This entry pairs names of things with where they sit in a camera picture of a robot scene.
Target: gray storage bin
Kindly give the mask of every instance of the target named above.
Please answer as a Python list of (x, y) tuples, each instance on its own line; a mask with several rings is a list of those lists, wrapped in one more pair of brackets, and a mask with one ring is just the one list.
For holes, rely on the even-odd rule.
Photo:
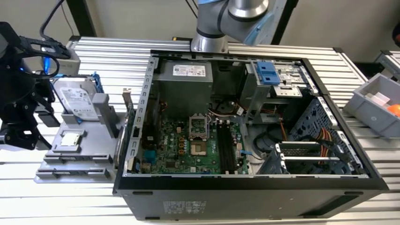
[(383, 137), (400, 137), (400, 118), (366, 96), (377, 92), (389, 98), (387, 105), (400, 104), (400, 84), (377, 74), (353, 91), (342, 110)]

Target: power supply label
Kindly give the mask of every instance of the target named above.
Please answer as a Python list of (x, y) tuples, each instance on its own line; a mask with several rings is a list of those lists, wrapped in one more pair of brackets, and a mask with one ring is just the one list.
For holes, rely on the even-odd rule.
[(197, 214), (203, 213), (206, 201), (163, 201), (166, 214)]
[(173, 76), (205, 76), (205, 66), (174, 65)]
[(81, 88), (59, 88), (62, 102), (66, 103), (71, 114), (82, 120), (97, 120), (97, 113), (87, 92)]

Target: aluminum extrusion table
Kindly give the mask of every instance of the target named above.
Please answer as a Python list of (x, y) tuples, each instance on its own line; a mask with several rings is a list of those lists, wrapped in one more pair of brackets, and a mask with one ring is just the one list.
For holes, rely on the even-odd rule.
[[(131, 101), (137, 102), (150, 49), (187, 51), (186, 41), (125, 40), (81, 37), (70, 41), (81, 60), (79, 73), (95, 71), (101, 77), (109, 103), (115, 111), (125, 111), (121, 92), (131, 90)], [(342, 108), (351, 91), (366, 78), (339, 49), (258, 45), (249, 47), (230, 43), (231, 54), (286, 56), (307, 58), (330, 92), (331, 99)], [(54, 104), (59, 119), (61, 106)], [(361, 143), (374, 166), (389, 186), (389, 192), (354, 206), (329, 219), (302, 220), (234, 220), (179, 221), (167, 224), (335, 224), (371, 225), (400, 224), (400, 139), (379, 137), (357, 119), (343, 113), (345, 120)], [(49, 142), (57, 132), (41, 123), (39, 131)], [(31, 179), (45, 152), (0, 151), (0, 218), (18, 218), (21, 222), (47, 221), (82, 224), (129, 223), (134, 220), (122, 198), (111, 197), (111, 184), (35, 184)]]

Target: hard drive label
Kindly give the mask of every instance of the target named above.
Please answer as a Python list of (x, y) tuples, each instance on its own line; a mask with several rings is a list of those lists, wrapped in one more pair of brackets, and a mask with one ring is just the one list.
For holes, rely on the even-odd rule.
[(81, 88), (59, 88), (63, 98), (63, 103), (67, 104), (74, 116), (82, 120), (97, 120), (97, 113), (87, 95), (87, 92)]

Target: label sticker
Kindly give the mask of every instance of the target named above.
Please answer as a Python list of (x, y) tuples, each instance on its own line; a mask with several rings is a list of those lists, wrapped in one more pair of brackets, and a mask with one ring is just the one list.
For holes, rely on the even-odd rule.
[(259, 116), (261, 116), (262, 123), (275, 122), (275, 115), (274, 114), (259, 113)]
[(173, 76), (205, 76), (205, 66), (174, 65)]
[(238, 116), (241, 116), (241, 115), (242, 115), (242, 111), (243, 111), (243, 109), (238, 106), (238, 109), (237, 109), (237, 111), (235, 111), (235, 114), (237, 114)]
[(163, 201), (166, 214), (198, 214), (203, 213), (206, 201)]
[(87, 92), (81, 88), (59, 88), (62, 103), (69, 106), (71, 114), (82, 120), (98, 120)]

